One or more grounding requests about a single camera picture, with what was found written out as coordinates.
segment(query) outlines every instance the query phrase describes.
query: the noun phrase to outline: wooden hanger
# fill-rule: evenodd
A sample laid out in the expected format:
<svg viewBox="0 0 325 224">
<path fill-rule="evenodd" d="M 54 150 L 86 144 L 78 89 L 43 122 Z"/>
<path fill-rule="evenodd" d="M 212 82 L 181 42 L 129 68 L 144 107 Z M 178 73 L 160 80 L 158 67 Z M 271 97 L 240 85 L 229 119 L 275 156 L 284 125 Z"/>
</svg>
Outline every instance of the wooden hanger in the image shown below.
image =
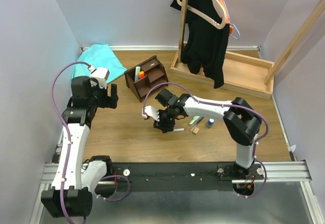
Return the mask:
<svg viewBox="0 0 325 224">
<path fill-rule="evenodd" d="M 176 0 L 176 1 L 177 1 L 177 4 L 182 6 L 181 0 Z M 222 19 L 221 23 L 217 23 L 215 20 L 213 20 L 208 15 L 204 14 L 203 12 L 200 12 L 199 10 L 197 10 L 191 6 L 187 6 L 187 9 L 190 10 L 191 12 L 197 14 L 198 16 L 202 17 L 203 19 L 205 19 L 207 22 L 209 22 L 211 25 L 213 25 L 217 29 L 223 29 L 224 26 L 226 25 L 226 22 L 227 21 L 229 22 L 229 18 L 227 18 L 228 17 L 227 12 L 219 0 L 211 0 L 211 1 L 213 1 L 214 3 L 217 3 L 217 5 L 215 5 L 215 7 L 217 8 L 216 11 L 217 11 L 218 15 Z"/>
</svg>

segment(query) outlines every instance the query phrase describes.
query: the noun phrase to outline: wooden shelf organizer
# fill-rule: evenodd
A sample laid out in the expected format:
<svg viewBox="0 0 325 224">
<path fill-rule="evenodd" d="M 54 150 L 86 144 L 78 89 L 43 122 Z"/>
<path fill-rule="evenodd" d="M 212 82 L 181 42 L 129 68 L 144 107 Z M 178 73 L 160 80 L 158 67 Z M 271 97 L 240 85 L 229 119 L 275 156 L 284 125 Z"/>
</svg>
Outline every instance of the wooden shelf organizer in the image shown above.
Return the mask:
<svg viewBox="0 0 325 224">
<path fill-rule="evenodd" d="M 198 74 L 192 74 L 180 59 L 184 45 L 187 1 L 182 0 L 179 47 L 171 66 L 171 74 L 213 85 L 214 81 L 206 78 L 202 70 Z M 224 86 L 222 88 L 269 99 L 273 94 L 275 74 L 306 37 L 324 10 L 325 0 L 320 0 L 276 62 L 227 51 L 223 63 Z"/>
<path fill-rule="evenodd" d="M 144 71 L 145 77 L 134 81 L 136 67 L 140 67 L 141 70 Z M 131 89 L 140 102 L 145 99 L 147 93 L 152 87 L 164 82 L 168 82 L 165 68 L 157 59 L 156 55 L 134 66 L 133 68 L 128 69 L 124 72 L 124 75 L 127 87 Z"/>
</svg>

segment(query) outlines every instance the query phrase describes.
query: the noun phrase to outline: teal towel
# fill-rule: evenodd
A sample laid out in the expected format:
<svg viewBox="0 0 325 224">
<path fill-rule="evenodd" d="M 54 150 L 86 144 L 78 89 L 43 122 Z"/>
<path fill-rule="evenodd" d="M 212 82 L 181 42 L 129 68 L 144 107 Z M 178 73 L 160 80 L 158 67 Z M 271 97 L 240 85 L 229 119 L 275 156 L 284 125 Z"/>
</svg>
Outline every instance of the teal towel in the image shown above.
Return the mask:
<svg viewBox="0 0 325 224">
<path fill-rule="evenodd" d="M 117 59 L 113 51 L 108 45 L 92 45 L 78 58 L 78 61 L 85 61 L 95 68 L 108 68 L 110 75 L 108 76 L 107 83 L 110 83 L 122 76 L 126 71 L 121 62 Z M 76 64 L 71 79 L 79 76 L 89 76 L 90 71 L 87 66 L 83 64 Z"/>
</svg>

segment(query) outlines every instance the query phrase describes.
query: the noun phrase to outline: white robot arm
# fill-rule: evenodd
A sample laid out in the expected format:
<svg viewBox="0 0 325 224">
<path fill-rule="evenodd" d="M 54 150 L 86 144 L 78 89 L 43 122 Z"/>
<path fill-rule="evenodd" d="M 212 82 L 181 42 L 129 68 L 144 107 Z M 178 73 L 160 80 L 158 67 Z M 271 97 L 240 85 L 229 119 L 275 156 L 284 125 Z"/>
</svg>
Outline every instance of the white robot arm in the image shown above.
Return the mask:
<svg viewBox="0 0 325 224">
<path fill-rule="evenodd" d="M 237 143 L 235 164 L 241 171 L 248 172 L 254 163 L 254 141 L 257 138 L 262 123 L 261 119 L 244 109 L 226 106 L 236 104 L 251 109 L 242 98 L 236 98 L 234 101 L 213 101 L 198 97 L 195 97 L 195 99 L 188 94 L 182 94 L 180 97 L 177 97 L 164 88 L 156 96 L 156 100 L 166 107 L 166 109 L 159 110 L 153 106 L 147 106 L 145 107 L 143 117 L 145 119 L 152 117 L 154 119 L 154 128 L 160 129 L 163 133 L 171 132 L 174 129 L 175 119 L 179 115 L 185 117 L 203 116 L 223 121 L 231 137 Z"/>
<path fill-rule="evenodd" d="M 97 108 L 115 109 L 118 101 L 116 84 L 111 84 L 111 96 L 107 93 L 108 69 L 91 66 L 89 70 L 90 76 L 75 77 L 71 81 L 72 96 L 62 114 L 70 130 L 71 141 L 63 127 L 58 168 L 51 189 L 42 192 L 41 201 L 53 217 L 63 216 L 59 197 L 62 183 L 69 215 L 88 216 L 95 187 L 102 177 L 112 175 L 113 171 L 109 156 L 93 156 L 81 174 L 84 147 Z"/>
</svg>

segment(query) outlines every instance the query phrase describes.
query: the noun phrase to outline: black garment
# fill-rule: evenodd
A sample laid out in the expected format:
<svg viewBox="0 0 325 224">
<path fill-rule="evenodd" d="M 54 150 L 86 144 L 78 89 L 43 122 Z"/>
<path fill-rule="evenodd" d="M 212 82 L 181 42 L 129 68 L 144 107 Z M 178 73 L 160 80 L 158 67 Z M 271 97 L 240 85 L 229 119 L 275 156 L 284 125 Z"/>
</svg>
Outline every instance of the black garment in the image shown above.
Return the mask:
<svg viewBox="0 0 325 224">
<path fill-rule="evenodd" d="M 218 23 L 221 18 L 213 7 L 211 0 L 188 0 L 188 5 L 211 17 Z M 181 10 L 174 0 L 171 7 Z M 229 24 L 223 29 L 216 29 L 197 14 L 187 10 L 188 42 L 181 54 L 181 60 L 187 64 L 191 73 L 197 74 L 203 67 L 206 77 L 214 80 L 213 88 L 223 86 L 223 61 L 228 45 L 230 32 Z"/>
</svg>

